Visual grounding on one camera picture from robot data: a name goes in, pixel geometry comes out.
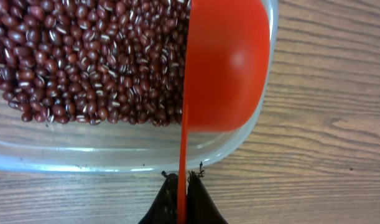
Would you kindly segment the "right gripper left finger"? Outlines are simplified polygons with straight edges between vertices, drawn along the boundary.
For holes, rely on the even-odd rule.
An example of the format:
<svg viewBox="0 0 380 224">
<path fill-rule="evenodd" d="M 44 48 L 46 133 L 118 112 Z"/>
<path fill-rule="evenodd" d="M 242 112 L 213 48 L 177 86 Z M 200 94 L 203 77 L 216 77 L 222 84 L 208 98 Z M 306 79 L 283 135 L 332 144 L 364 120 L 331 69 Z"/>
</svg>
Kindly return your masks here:
<svg viewBox="0 0 380 224">
<path fill-rule="evenodd" d="M 139 224 L 176 224 L 178 175 L 162 171 L 165 178 L 152 205 Z"/>
</svg>

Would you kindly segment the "orange measuring scoop blue handle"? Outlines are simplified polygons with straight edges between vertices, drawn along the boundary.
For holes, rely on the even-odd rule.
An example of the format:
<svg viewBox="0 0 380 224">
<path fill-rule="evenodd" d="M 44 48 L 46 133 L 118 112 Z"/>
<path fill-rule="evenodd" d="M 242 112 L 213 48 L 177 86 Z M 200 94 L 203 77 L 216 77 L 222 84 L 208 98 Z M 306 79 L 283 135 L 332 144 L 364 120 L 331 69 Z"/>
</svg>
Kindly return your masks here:
<svg viewBox="0 0 380 224">
<path fill-rule="evenodd" d="M 185 60 L 177 221 L 187 219 L 190 132 L 244 125 L 261 99 L 270 55 L 267 12 L 257 0 L 194 0 Z"/>
</svg>

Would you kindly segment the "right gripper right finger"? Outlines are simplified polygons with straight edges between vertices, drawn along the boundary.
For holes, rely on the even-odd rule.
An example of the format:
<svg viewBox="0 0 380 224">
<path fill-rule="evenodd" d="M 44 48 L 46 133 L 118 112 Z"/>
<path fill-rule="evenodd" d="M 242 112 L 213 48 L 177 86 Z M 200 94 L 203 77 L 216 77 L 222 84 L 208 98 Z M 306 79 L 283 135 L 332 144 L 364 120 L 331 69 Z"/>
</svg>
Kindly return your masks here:
<svg viewBox="0 0 380 224">
<path fill-rule="evenodd" d="M 187 190 L 187 223 L 189 224 L 228 224 L 217 209 L 206 190 L 202 177 L 205 176 L 203 163 L 198 172 L 191 171 Z"/>
</svg>

